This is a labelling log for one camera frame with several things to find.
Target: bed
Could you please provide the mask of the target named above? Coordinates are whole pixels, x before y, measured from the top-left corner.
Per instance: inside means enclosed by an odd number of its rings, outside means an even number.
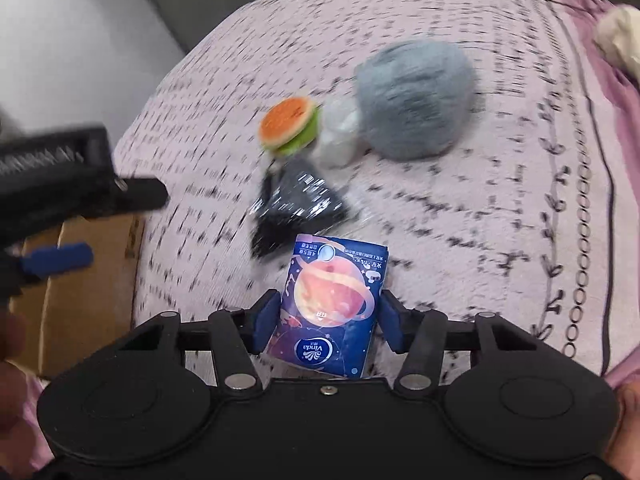
[[[229,16],[160,84],[116,147],[121,174],[160,178],[136,323],[248,308],[282,288],[288,257],[250,258],[270,157],[255,134],[282,98],[352,92],[353,70],[409,38],[456,43],[474,64],[472,124],[440,158],[368,153],[328,175],[371,212],[356,233],[387,245],[385,285],[408,308],[451,319],[492,311],[613,385],[640,364],[640,94],[591,41],[602,0],[257,0]],[[393,380],[402,356],[378,333],[365,375]],[[264,380],[298,371],[256,359]],[[449,352],[442,380],[468,368]],[[214,383],[208,352],[188,367]]]

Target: tissue pack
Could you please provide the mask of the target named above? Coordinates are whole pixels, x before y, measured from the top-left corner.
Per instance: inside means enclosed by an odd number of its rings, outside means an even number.
[[[383,246],[298,235],[268,354],[293,365],[359,378],[387,259]]]

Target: vinda logo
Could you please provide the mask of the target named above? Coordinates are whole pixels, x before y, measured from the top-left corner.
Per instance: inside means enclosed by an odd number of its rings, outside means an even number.
[[[321,365],[334,353],[334,346],[324,337],[315,337],[299,340],[293,350],[305,365]]]

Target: metal bolt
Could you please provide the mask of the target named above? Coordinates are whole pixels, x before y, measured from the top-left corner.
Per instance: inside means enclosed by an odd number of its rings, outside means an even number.
[[[335,395],[338,393],[338,388],[335,386],[320,386],[320,393],[323,395]]]
[[[232,390],[248,390],[255,383],[255,377],[249,374],[233,374],[225,379],[225,384]]]
[[[408,374],[400,378],[400,384],[407,390],[425,390],[431,386],[431,379],[421,374]]]
[[[116,186],[118,186],[118,188],[121,191],[126,191],[127,189],[129,189],[129,186],[127,185],[127,183],[121,178],[116,178],[114,182],[116,183]]]

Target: blue gripper pad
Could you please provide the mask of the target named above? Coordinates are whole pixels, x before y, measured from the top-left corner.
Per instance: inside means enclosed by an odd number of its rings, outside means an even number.
[[[70,270],[91,265],[94,252],[88,244],[69,244],[62,247],[44,247],[20,259],[22,270],[41,280]]]
[[[383,290],[378,303],[378,324],[389,348],[397,354],[407,352],[401,329],[400,308],[404,310],[402,303],[389,290]]]
[[[276,328],[278,323],[278,315],[280,313],[280,293],[277,290],[267,291],[256,302],[256,304],[261,301],[265,301],[266,304],[264,307],[260,309],[258,314],[255,317],[255,325],[254,325],[254,352],[260,353],[262,352],[269,339],[271,338],[271,334],[273,334],[273,330]]]

